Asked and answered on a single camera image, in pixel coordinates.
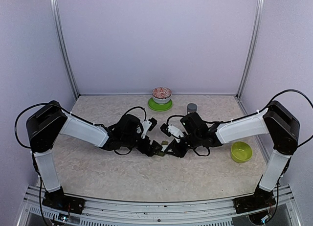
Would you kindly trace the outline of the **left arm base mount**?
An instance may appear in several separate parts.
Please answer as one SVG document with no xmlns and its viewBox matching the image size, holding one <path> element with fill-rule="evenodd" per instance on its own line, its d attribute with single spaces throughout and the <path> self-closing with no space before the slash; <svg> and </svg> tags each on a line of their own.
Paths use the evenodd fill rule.
<svg viewBox="0 0 313 226">
<path fill-rule="evenodd" d="M 60 211 L 81 215 L 84 209 L 85 199 L 72 197 L 65 195 L 64 193 L 58 194 L 55 192 L 46 192 L 42 201 L 42 205 Z"/>
</svg>

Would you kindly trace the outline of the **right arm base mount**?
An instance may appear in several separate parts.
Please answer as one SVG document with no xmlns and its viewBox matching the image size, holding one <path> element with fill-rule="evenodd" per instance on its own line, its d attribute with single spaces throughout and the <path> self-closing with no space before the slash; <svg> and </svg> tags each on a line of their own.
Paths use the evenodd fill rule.
<svg viewBox="0 0 313 226">
<path fill-rule="evenodd" d="M 237 214 L 246 213 L 276 204 L 273 191 L 265 191 L 259 186 L 252 195 L 237 197 L 233 200 Z"/>
</svg>

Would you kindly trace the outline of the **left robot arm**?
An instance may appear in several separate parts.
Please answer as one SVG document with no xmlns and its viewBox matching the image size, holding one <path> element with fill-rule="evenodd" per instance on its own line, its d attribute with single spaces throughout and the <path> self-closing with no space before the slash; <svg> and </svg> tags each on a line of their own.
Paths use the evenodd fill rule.
<svg viewBox="0 0 313 226">
<path fill-rule="evenodd" d="M 33 156 L 40 185 L 59 209 L 68 205 L 63 193 L 148 201 L 158 186 L 154 162 L 164 154 L 155 134 L 155 130 L 144 132 L 130 148 L 116 151 L 106 151 L 74 136 L 58 135 L 50 150 Z"/>
</svg>

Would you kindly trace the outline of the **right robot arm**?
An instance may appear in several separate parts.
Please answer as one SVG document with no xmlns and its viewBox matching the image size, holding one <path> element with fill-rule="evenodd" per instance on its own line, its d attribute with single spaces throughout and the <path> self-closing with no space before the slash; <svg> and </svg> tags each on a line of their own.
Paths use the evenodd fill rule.
<svg viewBox="0 0 313 226">
<path fill-rule="evenodd" d="M 254 208 L 261 208 L 269 201 L 268 192 L 278 184 L 292 155 L 312 140 L 309 137 L 299 142 L 300 122 L 274 98 L 261 110 L 230 121 L 208 122 L 198 113 L 180 115 L 179 118 L 184 132 L 169 122 L 160 128 L 168 137 L 174 138 L 167 149 L 179 158 L 184 157 L 187 150 L 196 151 L 201 146 L 210 149 L 250 136 L 270 135 L 273 152 L 258 183 L 259 190 L 250 197 Z"/>
</svg>

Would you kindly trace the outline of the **green pill organizer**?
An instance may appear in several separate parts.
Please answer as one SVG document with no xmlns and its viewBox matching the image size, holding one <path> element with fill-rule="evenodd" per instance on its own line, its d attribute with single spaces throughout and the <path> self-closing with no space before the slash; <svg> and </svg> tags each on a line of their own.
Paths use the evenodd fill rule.
<svg viewBox="0 0 313 226">
<path fill-rule="evenodd" d="M 169 144 L 169 142 L 166 140 L 161 142 L 161 149 L 158 150 L 158 152 L 157 152 L 158 156 L 163 157 L 165 155 L 165 150 L 167 149 L 168 144 Z"/>
</svg>

